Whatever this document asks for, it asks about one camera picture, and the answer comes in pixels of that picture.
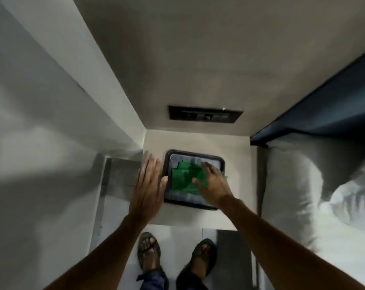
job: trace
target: person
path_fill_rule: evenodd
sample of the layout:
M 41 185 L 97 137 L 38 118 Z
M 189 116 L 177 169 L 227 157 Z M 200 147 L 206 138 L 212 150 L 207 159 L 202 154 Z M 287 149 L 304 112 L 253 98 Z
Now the person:
M 207 187 L 197 179 L 193 179 L 193 183 L 209 204 L 222 210 L 232 221 L 276 290 L 365 289 L 346 273 L 254 214 L 232 195 L 227 180 L 217 168 L 208 163 L 203 163 L 202 167 Z M 168 177 L 159 180 L 160 171 L 159 159 L 152 156 L 145 161 L 139 170 L 129 213 L 119 228 L 46 290 L 117 289 L 138 236 L 163 204 Z M 148 232 L 141 234 L 137 253 L 143 270 L 138 277 L 144 280 L 141 290 L 167 290 L 168 280 L 160 265 L 161 251 L 155 236 Z M 206 289 L 202 280 L 213 268 L 215 260 L 216 246 L 209 239 L 203 240 L 177 278 L 177 289 Z

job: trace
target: jeans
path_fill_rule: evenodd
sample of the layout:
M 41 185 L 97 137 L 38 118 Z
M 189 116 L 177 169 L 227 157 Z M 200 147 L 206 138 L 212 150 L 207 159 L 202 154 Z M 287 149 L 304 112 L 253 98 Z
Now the jeans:
M 140 290 L 168 290 L 169 282 L 162 269 L 154 269 L 139 275 L 137 281 L 143 280 Z M 201 279 L 188 268 L 182 270 L 176 280 L 177 290 L 208 290 Z

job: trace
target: foot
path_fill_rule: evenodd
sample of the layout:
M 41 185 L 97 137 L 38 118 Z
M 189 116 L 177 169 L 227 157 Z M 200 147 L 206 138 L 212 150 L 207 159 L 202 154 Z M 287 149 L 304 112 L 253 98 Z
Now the foot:
M 204 280 L 209 265 L 209 249 L 211 248 L 208 244 L 201 246 L 201 255 L 192 259 L 192 267 L 190 271 L 198 276 L 201 280 Z
M 146 251 L 146 249 L 150 248 L 155 243 L 156 240 L 153 237 L 150 237 L 149 239 L 143 240 L 139 247 L 142 251 Z M 153 248 L 143 253 L 143 267 L 142 267 L 143 273 L 147 273 L 150 270 L 159 267 L 160 267 L 160 257 L 156 252 L 154 252 Z

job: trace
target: black tray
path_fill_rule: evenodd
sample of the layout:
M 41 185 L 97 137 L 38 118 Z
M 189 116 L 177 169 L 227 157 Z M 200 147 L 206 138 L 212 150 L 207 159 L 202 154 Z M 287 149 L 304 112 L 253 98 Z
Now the black tray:
M 191 153 L 188 151 L 169 150 L 165 155 L 162 175 L 168 176 L 169 181 L 165 190 L 165 202 L 176 205 L 190 206 L 193 208 L 216 210 L 209 205 L 201 195 L 175 191 L 172 189 L 172 169 L 177 168 L 180 161 L 185 160 L 199 165 L 201 162 L 208 162 L 218 168 L 223 174 L 225 172 L 225 161 L 219 156 L 205 155 L 202 153 Z

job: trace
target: switch panel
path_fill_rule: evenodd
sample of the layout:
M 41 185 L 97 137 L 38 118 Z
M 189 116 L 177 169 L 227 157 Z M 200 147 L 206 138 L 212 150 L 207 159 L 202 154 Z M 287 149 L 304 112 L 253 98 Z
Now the switch panel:
M 168 106 L 171 120 L 235 123 L 243 111 Z

